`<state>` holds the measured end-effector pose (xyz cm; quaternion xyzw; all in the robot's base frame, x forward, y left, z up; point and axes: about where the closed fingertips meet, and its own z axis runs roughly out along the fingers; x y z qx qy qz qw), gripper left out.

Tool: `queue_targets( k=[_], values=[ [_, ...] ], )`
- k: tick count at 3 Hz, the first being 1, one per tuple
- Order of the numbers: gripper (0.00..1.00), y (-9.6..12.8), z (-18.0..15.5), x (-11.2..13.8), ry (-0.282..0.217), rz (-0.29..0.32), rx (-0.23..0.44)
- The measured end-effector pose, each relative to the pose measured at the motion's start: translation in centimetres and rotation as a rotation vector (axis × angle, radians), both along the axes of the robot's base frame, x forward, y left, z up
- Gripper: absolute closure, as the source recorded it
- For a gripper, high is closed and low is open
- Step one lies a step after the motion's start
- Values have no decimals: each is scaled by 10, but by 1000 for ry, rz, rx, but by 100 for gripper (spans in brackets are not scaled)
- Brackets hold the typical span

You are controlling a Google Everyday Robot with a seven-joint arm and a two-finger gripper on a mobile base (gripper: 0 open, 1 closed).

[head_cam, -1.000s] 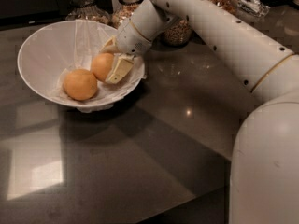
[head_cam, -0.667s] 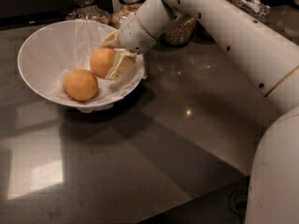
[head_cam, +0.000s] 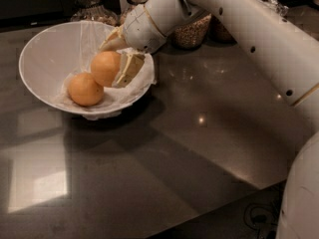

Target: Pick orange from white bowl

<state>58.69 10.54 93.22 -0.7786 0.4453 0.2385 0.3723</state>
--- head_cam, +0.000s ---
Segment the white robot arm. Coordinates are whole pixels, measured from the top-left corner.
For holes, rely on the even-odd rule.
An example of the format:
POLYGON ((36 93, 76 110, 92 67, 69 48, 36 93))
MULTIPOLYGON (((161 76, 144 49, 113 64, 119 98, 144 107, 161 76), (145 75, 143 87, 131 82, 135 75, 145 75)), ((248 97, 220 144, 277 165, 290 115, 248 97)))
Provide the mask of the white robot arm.
POLYGON ((258 0, 148 0, 104 41, 103 50, 152 53, 201 12, 215 16, 313 135, 296 156, 285 186, 276 239, 319 239, 319 42, 258 0))

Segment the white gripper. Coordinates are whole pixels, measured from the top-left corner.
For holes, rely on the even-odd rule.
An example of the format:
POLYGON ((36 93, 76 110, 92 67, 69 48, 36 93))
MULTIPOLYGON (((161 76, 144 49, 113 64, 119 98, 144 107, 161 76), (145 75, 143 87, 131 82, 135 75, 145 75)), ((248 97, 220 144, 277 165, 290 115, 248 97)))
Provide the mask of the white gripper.
MULTIPOLYGON (((117 51, 132 47, 152 54, 165 42, 166 37, 157 28, 145 6, 138 5, 128 13, 123 26, 116 27, 103 41, 99 51, 117 51)), ((120 69, 112 86, 114 88, 126 87, 141 70, 145 57, 139 52, 121 53, 120 69)))

